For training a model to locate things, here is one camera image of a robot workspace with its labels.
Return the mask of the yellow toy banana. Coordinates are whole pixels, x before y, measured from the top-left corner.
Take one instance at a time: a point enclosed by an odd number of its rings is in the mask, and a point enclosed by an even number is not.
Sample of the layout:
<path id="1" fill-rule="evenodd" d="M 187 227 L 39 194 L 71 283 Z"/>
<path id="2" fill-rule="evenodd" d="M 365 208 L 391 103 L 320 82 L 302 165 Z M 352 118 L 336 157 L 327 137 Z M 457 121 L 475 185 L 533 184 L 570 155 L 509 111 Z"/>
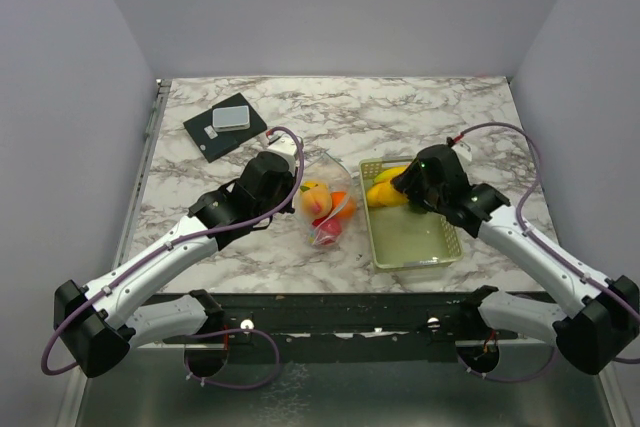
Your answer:
<path id="1" fill-rule="evenodd" d="M 391 181 L 393 178 L 399 176 L 400 174 L 402 174 L 407 168 L 407 165 L 401 165 L 401 166 L 396 166 L 396 167 L 392 167 L 389 169 L 386 169 L 382 172 L 380 172 L 373 180 L 374 184 L 379 184 L 379 183 L 384 183 L 384 182 L 389 182 Z"/>

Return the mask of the orange yellow toy mango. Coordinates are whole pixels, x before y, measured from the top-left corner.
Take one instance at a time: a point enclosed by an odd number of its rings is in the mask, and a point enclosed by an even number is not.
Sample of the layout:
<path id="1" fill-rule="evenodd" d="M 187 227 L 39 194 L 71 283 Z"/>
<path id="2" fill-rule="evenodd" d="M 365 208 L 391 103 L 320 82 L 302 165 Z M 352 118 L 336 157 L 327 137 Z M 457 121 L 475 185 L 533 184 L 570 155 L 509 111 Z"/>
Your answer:
<path id="1" fill-rule="evenodd" d="M 396 207 L 407 202 L 407 197 L 398 192 L 390 182 L 374 184 L 366 192 L 366 203 L 370 208 Z"/>

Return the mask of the clear zip top bag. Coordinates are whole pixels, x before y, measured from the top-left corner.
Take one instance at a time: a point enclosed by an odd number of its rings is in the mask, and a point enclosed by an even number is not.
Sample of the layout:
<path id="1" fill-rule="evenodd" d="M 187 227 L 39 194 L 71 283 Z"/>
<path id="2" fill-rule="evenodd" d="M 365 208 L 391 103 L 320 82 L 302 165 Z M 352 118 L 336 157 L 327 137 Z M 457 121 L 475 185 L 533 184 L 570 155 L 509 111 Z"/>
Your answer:
<path id="1" fill-rule="evenodd" d="M 337 158 L 322 152 L 305 166 L 293 206 L 310 245 L 337 244 L 357 212 L 351 174 Z"/>

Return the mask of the red toy apple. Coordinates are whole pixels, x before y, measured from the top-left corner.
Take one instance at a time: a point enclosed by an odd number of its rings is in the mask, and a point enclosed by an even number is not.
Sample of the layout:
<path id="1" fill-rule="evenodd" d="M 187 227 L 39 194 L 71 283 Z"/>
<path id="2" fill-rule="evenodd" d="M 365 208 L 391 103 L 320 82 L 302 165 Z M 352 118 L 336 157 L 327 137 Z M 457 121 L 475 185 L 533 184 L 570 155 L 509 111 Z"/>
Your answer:
<path id="1" fill-rule="evenodd" d="M 336 217 L 324 217 L 312 223 L 314 227 L 313 244 L 326 246 L 335 243 L 341 236 L 343 229 Z"/>

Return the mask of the orange toy orange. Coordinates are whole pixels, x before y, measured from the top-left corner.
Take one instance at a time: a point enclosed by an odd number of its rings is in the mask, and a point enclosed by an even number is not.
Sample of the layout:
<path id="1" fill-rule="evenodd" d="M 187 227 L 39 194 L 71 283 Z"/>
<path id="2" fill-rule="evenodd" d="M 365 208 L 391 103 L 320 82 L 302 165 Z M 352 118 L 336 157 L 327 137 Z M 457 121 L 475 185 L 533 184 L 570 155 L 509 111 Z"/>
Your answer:
<path id="1" fill-rule="evenodd" d="M 356 213 L 357 204 L 353 197 L 345 191 L 334 191 L 330 194 L 332 200 L 331 215 L 341 220 L 350 220 Z"/>

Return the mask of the green toy fruit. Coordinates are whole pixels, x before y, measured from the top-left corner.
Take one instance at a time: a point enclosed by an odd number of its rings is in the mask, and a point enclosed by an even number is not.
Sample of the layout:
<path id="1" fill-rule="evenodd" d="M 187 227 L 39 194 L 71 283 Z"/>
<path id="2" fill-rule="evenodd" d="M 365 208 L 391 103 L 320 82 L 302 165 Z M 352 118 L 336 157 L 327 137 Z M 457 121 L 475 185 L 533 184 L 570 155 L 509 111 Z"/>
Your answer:
<path id="1" fill-rule="evenodd" d="M 421 214 L 421 215 L 427 214 L 429 212 L 429 210 L 427 208 L 425 208 L 424 206 L 418 205 L 418 204 L 415 204 L 415 203 L 409 203 L 408 204 L 408 208 L 409 208 L 409 210 L 411 212 L 416 213 L 416 214 Z"/>

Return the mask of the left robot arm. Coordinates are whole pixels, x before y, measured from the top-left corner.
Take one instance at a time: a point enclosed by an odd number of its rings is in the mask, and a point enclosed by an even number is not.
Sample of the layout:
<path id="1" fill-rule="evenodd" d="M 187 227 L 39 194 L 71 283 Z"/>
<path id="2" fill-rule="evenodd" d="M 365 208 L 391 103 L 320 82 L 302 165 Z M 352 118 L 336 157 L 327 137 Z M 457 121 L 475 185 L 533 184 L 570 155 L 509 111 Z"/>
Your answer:
<path id="1" fill-rule="evenodd" d="M 103 276 L 54 293 L 54 341 L 94 378 L 146 343 L 176 336 L 206 342 L 220 332 L 223 312 L 203 291 L 155 305 L 149 299 L 180 273 L 290 213 L 304 172 L 302 152 L 272 148 L 251 159 L 241 176 L 203 194 L 186 215 L 145 251 Z"/>

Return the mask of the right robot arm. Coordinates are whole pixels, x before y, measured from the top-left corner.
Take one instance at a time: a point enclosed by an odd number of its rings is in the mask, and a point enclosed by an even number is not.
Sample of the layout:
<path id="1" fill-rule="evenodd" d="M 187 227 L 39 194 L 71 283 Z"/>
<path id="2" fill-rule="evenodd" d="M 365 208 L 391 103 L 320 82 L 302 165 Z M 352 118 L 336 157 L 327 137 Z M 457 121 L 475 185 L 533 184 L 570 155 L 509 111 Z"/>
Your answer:
<path id="1" fill-rule="evenodd" d="M 542 235 L 497 189 L 471 184 L 451 147 L 421 150 L 391 184 L 410 205 L 442 215 L 498 250 L 552 298 L 545 303 L 483 288 L 459 314 L 467 336 L 481 338 L 492 329 L 520 333 L 556 347 L 589 375 L 638 337 L 638 286 L 587 266 Z"/>

